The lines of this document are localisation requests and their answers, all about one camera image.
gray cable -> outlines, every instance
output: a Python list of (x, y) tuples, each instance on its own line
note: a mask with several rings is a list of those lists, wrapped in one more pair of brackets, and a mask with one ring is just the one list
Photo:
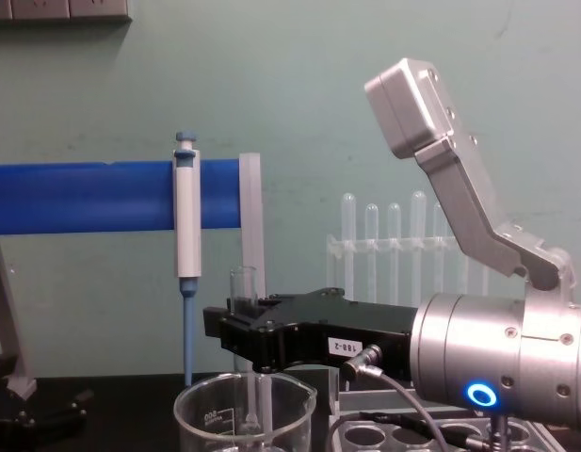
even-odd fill
[(418, 400), (411, 395), (403, 386), (399, 384), (398, 381), (391, 379), (389, 376), (381, 374), (378, 376), (368, 374), (367, 375), (370, 379), (378, 379), (387, 385), (391, 386), (395, 389), (400, 396), (402, 396), (410, 405), (414, 407), (414, 409), (420, 414), (424, 420), (427, 422), (428, 427), (430, 428), (430, 432), (434, 436), (434, 439), (437, 440), (439, 443), (439, 447), (443, 452), (449, 452), (449, 445), (447, 445), (447, 441), (444, 439), (439, 426), (434, 422), (432, 416), (426, 411), (426, 409), (422, 406)]

blue led ring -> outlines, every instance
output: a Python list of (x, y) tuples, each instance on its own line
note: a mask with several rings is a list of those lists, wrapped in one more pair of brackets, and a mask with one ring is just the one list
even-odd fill
[(482, 383), (471, 384), (468, 387), (467, 394), (468, 398), (470, 398), (470, 400), (472, 400), (480, 407), (488, 408), (492, 407), (497, 403), (497, 395), (495, 394), (493, 389), (491, 389), (486, 384)]

tube rack with holes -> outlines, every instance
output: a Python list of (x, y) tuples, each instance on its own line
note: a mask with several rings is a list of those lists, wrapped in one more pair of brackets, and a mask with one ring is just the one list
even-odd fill
[[(461, 253), (438, 202), (432, 206), (432, 221), (427, 221), (427, 210), (426, 194), (414, 192), (408, 212), (409, 233), (404, 235), (401, 232), (403, 210), (397, 203), (390, 203), (386, 211), (386, 235), (382, 236), (379, 209), (370, 203), (364, 211), (363, 238), (358, 239), (357, 202), (354, 195), (346, 193), (342, 199), (341, 238), (328, 235), (327, 286), (344, 288), (347, 299), (414, 307), (432, 295), (423, 293), (423, 286), (427, 285), (434, 293), (451, 290), (449, 286), (453, 284), (461, 294), (487, 295), (489, 269)], [(431, 234), (427, 235), (430, 222)], [(362, 256), (366, 257), (365, 295), (355, 288), (355, 282), (363, 275), (356, 271), (355, 261)], [(451, 269), (446, 265), (450, 257), (458, 266), (454, 275), (447, 271)], [(405, 274), (405, 259), (411, 261), (407, 266), (409, 278)], [(380, 263), (385, 264), (387, 271), (380, 271)], [(432, 271), (423, 275), (424, 267)], [(406, 281), (411, 281), (410, 294), (401, 297), (401, 293), (407, 292), (401, 288)]]

screw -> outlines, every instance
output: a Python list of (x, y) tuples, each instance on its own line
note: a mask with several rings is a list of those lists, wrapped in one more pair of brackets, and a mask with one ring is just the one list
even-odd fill
[(559, 396), (568, 397), (571, 395), (571, 388), (566, 384), (559, 384), (556, 388)]
[(565, 346), (569, 346), (570, 344), (572, 344), (574, 342), (573, 335), (568, 334), (568, 333), (562, 334), (560, 336), (560, 342), (562, 344), (564, 344)]
[(512, 328), (512, 327), (506, 328), (506, 336), (509, 337), (510, 339), (513, 339), (517, 335), (518, 335), (518, 330), (516, 330), (515, 328)]
[(511, 388), (514, 385), (514, 379), (512, 377), (502, 377), (501, 384), (506, 386), (507, 388)]

white label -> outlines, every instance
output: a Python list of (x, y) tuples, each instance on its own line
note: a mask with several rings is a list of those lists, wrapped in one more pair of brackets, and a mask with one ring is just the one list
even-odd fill
[(328, 350), (330, 355), (347, 356), (352, 358), (363, 350), (363, 344), (358, 341), (348, 341), (346, 339), (328, 338)]

